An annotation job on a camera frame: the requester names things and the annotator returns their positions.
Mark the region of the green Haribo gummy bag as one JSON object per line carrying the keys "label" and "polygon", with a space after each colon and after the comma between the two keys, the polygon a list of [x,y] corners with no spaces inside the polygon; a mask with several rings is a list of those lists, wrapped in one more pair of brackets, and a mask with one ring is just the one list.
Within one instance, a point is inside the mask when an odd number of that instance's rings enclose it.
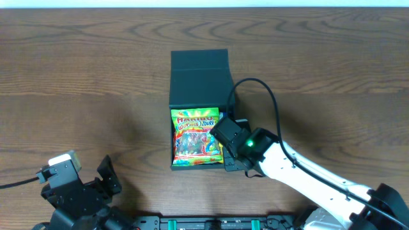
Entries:
{"label": "green Haribo gummy bag", "polygon": [[219,122],[217,107],[172,109],[173,165],[177,167],[224,162],[222,144],[210,133]]}

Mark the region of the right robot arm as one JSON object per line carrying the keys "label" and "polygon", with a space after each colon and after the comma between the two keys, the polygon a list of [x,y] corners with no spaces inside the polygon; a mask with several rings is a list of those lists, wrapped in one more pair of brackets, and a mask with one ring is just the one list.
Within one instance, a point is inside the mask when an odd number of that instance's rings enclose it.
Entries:
{"label": "right robot arm", "polygon": [[253,132],[230,118],[210,131],[247,170],[280,181],[331,214],[345,229],[408,229],[408,207],[382,183],[372,188],[315,164],[264,128]]}

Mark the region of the black gift box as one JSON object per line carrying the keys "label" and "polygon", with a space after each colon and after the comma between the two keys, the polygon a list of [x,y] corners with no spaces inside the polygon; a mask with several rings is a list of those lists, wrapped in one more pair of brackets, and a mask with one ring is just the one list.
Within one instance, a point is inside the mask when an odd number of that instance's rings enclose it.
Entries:
{"label": "black gift box", "polygon": [[233,112],[227,104],[233,87],[226,49],[177,50],[171,53],[169,110],[171,119],[171,169],[186,171],[222,169],[222,164],[202,164],[177,167],[173,165],[174,125],[172,109],[217,107],[219,112]]}

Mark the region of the blue Oreo cookie pack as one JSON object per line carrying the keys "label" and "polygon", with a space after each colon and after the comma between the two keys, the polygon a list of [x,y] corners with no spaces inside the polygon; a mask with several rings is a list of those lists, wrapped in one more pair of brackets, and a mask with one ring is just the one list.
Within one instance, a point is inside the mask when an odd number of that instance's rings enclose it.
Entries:
{"label": "blue Oreo cookie pack", "polygon": [[228,114],[226,112],[220,112],[219,118],[226,117]]}

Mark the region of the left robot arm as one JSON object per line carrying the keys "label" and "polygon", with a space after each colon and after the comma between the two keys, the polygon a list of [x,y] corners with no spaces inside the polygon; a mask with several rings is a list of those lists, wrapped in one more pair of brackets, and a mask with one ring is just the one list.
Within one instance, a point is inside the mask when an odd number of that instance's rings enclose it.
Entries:
{"label": "left robot arm", "polygon": [[33,229],[135,229],[134,221],[110,207],[112,197],[122,186],[107,155],[97,168],[100,177],[83,183],[79,178],[81,164],[73,153],[65,153],[49,160],[39,172],[41,196],[54,208],[48,222],[36,224]]}

